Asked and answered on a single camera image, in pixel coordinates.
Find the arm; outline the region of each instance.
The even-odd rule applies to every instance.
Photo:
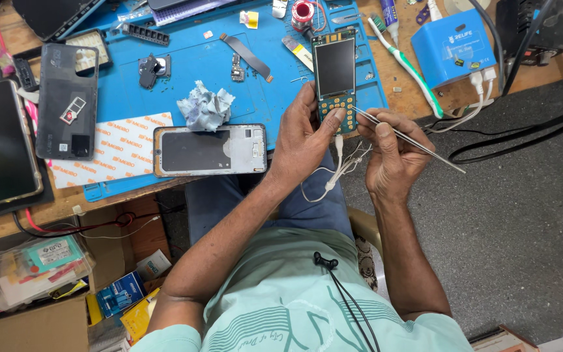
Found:
[[[358,131],[374,146],[366,185],[382,238],[383,266],[392,306],[403,320],[414,320],[424,313],[451,316],[447,295],[418,243],[407,208],[411,185],[431,156],[406,141],[397,140],[391,126],[431,150],[435,149],[434,145],[405,116],[387,109],[367,112],[383,121],[375,126],[358,116]]]
[[[317,168],[345,117],[334,109],[315,130],[314,82],[308,82],[282,115],[273,163],[262,182],[192,246],[158,294],[147,333],[187,324],[203,333],[203,308],[236,266],[249,240],[282,200]]]

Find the black earphone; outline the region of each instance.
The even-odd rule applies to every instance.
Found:
[[[342,290],[344,290],[345,293],[347,293],[347,295],[349,296],[349,298],[351,299],[351,301],[353,301],[353,303],[355,304],[355,307],[358,309],[358,311],[360,311],[360,314],[362,315],[362,317],[364,318],[364,322],[366,323],[366,325],[368,326],[368,330],[370,330],[371,335],[373,336],[373,341],[375,341],[375,347],[377,348],[377,352],[380,352],[379,350],[379,343],[377,342],[377,337],[375,337],[375,333],[373,332],[373,328],[371,327],[370,323],[368,322],[368,319],[366,318],[366,316],[364,315],[364,312],[362,311],[362,308],[360,308],[360,306],[358,305],[358,303],[354,300],[354,298],[351,296],[351,294],[347,291],[347,289],[345,289],[345,286],[343,286],[340,281],[338,280],[338,278],[336,278],[336,276],[334,276],[332,270],[333,268],[336,268],[338,266],[338,260],[337,259],[332,259],[332,260],[327,260],[325,258],[323,258],[319,252],[314,252],[314,265],[319,266],[322,265],[325,268],[327,268],[327,271],[329,271],[329,275],[332,276],[333,279],[333,283],[336,285],[336,288],[338,289],[338,292],[340,292],[340,297],[342,297],[342,300],[345,302],[345,305],[347,306],[347,309],[349,310],[349,313],[351,314],[351,316],[353,317],[355,324],[358,326],[358,329],[360,329],[360,332],[362,333],[362,336],[364,336],[364,340],[366,341],[366,344],[368,345],[368,348],[370,348],[371,352],[375,352],[375,350],[373,349],[373,346],[371,345],[371,343],[368,341],[368,337],[366,336],[366,333],[364,332],[364,329],[362,329],[362,326],[360,325],[360,323],[358,322],[357,318],[355,317],[354,312],[351,310],[351,307],[349,307],[349,304],[347,302],[347,299],[345,298],[345,295],[342,294]]]
[[[333,268],[336,268],[338,266],[338,260],[337,259],[327,260],[321,257],[319,252],[314,252],[314,265],[323,265],[326,268],[333,270]]]

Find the blue jeans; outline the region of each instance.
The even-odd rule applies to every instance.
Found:
[[[319,167],[335,170],[329,149]],[[331,172],[319,170],[303,182],[303,189],[309,199],[317,199],[325,191],[325,183],[332,177]],[[188,204],[188,227],[190,244],[194,245],[243,199],[245,194],[238,187],[236,175],[212,176],[186,184]],[[279,219],[269,220],[265,227],[324,228],[342,232],[354,241],[351,223],[347,215],[347,204],[340,182],[316,203],[310,203],[298,186],[279,206]]]

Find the blue charger box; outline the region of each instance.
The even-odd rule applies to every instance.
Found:
[[[475,9],[423,25],[411,44],[430,88],[449,84],[497,61]]]
[[[116,280],[96,295],[105,317],[119,313],[147,296],[143,280],[136,271]]]

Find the smartphone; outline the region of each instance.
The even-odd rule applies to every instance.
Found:
[[[258,173],[267,169],[267,133],[262,124],[223,125],[216,132],[187,127],[153,131],[156,177]]]
[[[333,108],[346,109],[337,135],[355,130],[355,28],[311,39],[318,117],[321,122]]]
[[[43,191],[16,84],[0,81],[0,204]]]

